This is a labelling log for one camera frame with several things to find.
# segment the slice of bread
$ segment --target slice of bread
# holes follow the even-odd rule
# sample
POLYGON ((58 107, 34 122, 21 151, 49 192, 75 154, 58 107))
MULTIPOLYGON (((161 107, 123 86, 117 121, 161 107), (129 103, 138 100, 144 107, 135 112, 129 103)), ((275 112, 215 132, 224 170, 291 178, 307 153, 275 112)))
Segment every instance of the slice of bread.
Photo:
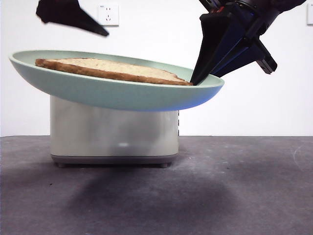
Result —
POLYGON ((36 59, 35 64, 47 69, 115 80, 192 86, 192 83, 165 70, 111 60, 93 58, 36 59))

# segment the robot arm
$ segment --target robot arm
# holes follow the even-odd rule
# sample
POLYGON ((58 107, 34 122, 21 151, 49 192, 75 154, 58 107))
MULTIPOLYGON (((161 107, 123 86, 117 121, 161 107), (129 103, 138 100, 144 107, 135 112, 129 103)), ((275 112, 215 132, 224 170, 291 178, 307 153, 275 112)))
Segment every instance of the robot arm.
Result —
POLYGON ((221 77, 256 61, 267 74, 277 64, 260 41, 276 17, 305 0, 200 0, 209 11, 200 17, 203 40, 191 82, 208 74, 221 77))
MULTIPOLYGON (((260 41, 276 17, 305 0, 200 0, 208 14, 200 17, 203 40, 191 82, 209 74, 221 77, 256 61, 265 73, 277 64, 260 41)), ((103 36, 109 33, 86 14, 78 0, 40 0, 36 14, 44 23, 82 28, 103 36)))

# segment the plate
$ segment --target plate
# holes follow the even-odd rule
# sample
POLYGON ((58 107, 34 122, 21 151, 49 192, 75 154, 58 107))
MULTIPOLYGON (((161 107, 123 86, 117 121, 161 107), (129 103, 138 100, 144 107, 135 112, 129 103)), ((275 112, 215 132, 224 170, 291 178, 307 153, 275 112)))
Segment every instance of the plate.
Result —
POLYGON ((65 100, 90 106, 130 111, 176 111, 211 99, 224 81, 208 75, 197 86, 163 85, 119 81, 55 71, 35 66, 37 58, 98 58, 154 67, 190 81, 193 70, 131 57, 81 51, 31 50, 9 56, 17 72, 37 89, 65 100))

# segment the white wall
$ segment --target white wall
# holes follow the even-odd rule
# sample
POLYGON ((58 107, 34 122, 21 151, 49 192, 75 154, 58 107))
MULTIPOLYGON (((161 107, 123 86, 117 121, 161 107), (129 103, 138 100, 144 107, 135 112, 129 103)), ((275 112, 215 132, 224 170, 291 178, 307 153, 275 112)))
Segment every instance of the white wall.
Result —
MULTIPOLYGON (((92 15, 104 1, 81 0, 92 15)), ((48 135, 49 96, 30 86, 7 59, 30 49, 117 54, 193 68, 202 32, 198 0, 116 0, 120 26, 108 38, 36 17, 38 0, 1 1, 1 136, 48 135)), ((283 13, 262 41, 278 63, 266 75, 256 63, 223 77, 209 102, 180 112, 181 135, 313 135, 313 27, 306 5, 283 13)))

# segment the wall socket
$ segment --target wall socket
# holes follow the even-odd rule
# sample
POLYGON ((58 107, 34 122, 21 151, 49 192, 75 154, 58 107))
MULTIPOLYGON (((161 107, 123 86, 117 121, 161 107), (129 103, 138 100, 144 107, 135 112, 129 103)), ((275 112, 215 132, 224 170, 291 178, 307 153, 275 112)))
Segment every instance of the wall socket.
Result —
POLYGON ((119 25, 119 5, 117 3, 104 3, 98 6, 98 22, 103 26, 119 25))
POLYGON ((308 25, 313 25, 313 2, 308 3, 308 25))

